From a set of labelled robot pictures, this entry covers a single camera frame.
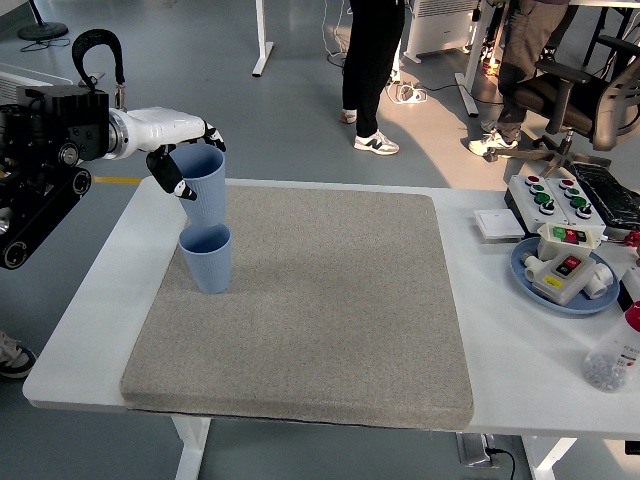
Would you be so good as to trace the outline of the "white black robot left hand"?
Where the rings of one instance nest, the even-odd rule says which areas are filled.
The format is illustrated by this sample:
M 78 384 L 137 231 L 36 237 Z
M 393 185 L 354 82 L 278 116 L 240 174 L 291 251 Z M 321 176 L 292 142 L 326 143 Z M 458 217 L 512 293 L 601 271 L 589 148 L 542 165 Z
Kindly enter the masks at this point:
M 180 143 L 194 143 L 200 139 L 225 152 L 220 131 L 198 116 L 163 107 L 119 111 L 119 114 L 124 122 L 120 132 L 127 139 L 122 143 L 125 147 L 122 158 L 135 150 L 146 152 L 147 168 L 162 189 L 176 197 L 195 201 L 197 193 L 186 184 L 170 152 Z

